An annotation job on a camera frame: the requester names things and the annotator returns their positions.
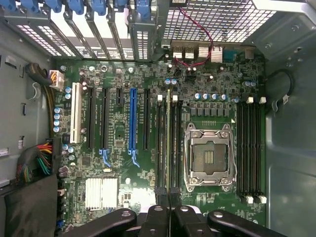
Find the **red cable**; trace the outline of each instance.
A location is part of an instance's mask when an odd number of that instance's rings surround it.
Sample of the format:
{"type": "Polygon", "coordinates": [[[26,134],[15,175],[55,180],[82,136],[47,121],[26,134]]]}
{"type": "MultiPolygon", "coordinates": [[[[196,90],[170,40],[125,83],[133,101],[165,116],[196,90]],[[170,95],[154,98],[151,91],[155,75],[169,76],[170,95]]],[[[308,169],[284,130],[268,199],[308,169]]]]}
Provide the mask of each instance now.
{"type": "Polygon", "coordinates": [[[202,62],[200,62],[200,63],[188,64],[188,63],[185,63],[185,62],[183,62],[183,61],[180,61],[179,59],[177,59],[177,57],[175,57],[176,64],[177,64],[177,63],[180,63],[180,64],[182,64],[182,65],[184,65],[184,66],[187,66],[187,67],[197,67],[197,66],[201,66],[201,65],[203,65],[204,63],[206,63],[206,61],[211,57],[211,52],[212,52],[212,48],[213,48],[213,39],[212,39],[211,35],[209,34],[209,32],[208,32],[202,25],[200,25],[197,21],[193,20],[193,19],[191,18],[191,16],[189,16],[189,15],[183,10],[183,8],[180,7],[179,10],[180,10],[180,12],[181,12],[182,15],[184,15],[186,18],[188,18],[189,20],[191,20],[195,25],[197,25],[200,29],[202,29],[202,30],[207,34],[207,36],[208,36],[208,38],[209,38],[209,40],[210,40],[210,42],[211,42],[211,46],[210,46],[210,51],[208,52],[208,55],[207,55],[207,57],[206,57],[206,59],[205,59],[204,61],[202,61],[202,62]]]}

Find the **black cable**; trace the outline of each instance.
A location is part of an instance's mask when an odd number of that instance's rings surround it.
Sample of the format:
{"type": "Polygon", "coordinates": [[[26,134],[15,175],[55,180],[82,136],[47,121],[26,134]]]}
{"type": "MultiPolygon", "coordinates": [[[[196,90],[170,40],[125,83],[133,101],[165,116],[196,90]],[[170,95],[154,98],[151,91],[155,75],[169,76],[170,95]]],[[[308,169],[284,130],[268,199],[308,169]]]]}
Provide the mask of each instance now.
{"type": "MultiPolygon", "coordinates": [[[[290,97],[290,96],[292,95],[292,93],[293,93],[293,91],[294,91],[294,87],[295,87],[295,79],[294,79],[294,76],[293,76],[292,72],[291,72],[290,70],[288,70],[288,69],[279,69],[279,70],[274,71],[273,73],[271,73],[270,75],[267,76],[266,81],[268,81],[269,79],[275,77],[275,76],[278,75],[279,73],[285,73],[285,74],[288,76],[288,78],[289,78],[289,80],[290,80],[290,88],[289,88],[288,92],[287,92],[284,96],[282,96],[280,99],[278,99],[278,100],[276,101],[276,109],[277,109],[277,110],[278,110],[278,108],[280,108],[280,107],[284,104],[283,98],[284,98],[285,96],[290,97]]],[[[267,107],[266,113],[270,112],[271,109],[273,109],[272,104],[271,104],[269,107],[267,107]]]]}

